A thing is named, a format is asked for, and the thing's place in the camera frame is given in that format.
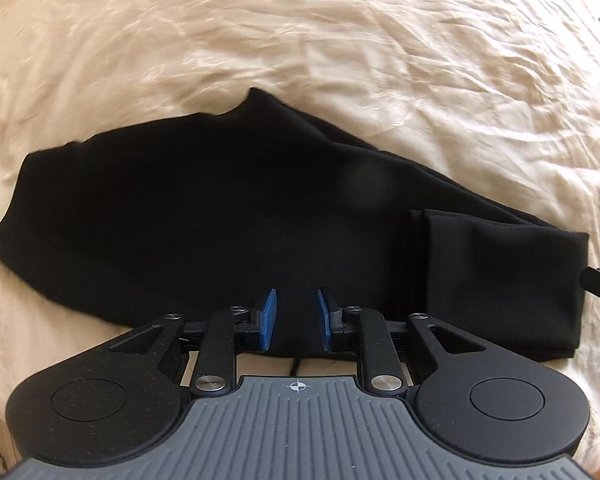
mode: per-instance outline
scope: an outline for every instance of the black garment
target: black garment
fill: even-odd
[[[578,346],[587,240],[252,90],[220,116],[28,155],[0,259],[51,300],[133,326],[274,287],[273,354],[320,353],[328,286],[547,359]]]

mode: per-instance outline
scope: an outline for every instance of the black cable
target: black cable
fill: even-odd
[[[298,376],[298,368],[300,368],[301,362],[302,362],[302,358],[294,357],[294,363],[291,365],[291,370],[289,371],[289,377],[297,377]]]

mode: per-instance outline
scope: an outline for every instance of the round pad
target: round pad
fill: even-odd
[[[500,420],[523,420],[544,406],[540,390],[518,379],[488,379],[476,384],[470,397],[478,410]]]
[[[64,418],[92,422],[116,413],[125,399],[125,389],[119,384],[104,379],[84,379],[59,388],[51,405]]]
[[[569,378],[504,349],[444,358],[413,401],[422,424],[441,442],[467,456],[510,464],[575,450],[589,403]]]

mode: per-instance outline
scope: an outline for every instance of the circular button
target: circular button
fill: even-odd
[[[194,386],[203,392],[219,392],[226,386],[226,381],[217,375],[203,375],[196,379]]]
[[[392,375],[378,375],[371,379],[371,385],[382,392],[392,392],[402,386],[402,381]]]
[[[83,379],[65,384],[51,399],[58,415],[77,422],[101,420],[116,413],[125,403],[122,386],[104,379]]]
[[[482,413],[500,420],[523,420],[542,410],[544,395],[532,384],[518,379],[488,379],[476,384],[472,404]]]

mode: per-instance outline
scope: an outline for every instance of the clamp device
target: clamp device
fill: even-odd
[[[26,458],[5,479],[589,479],[570,458],[589,405],[564,375],[427,314],[316,300],[325,351],[355,354],[357,376],[237,383],[236,352],[269,347],[275,290],[209,322],[167,315],[16,388]]]

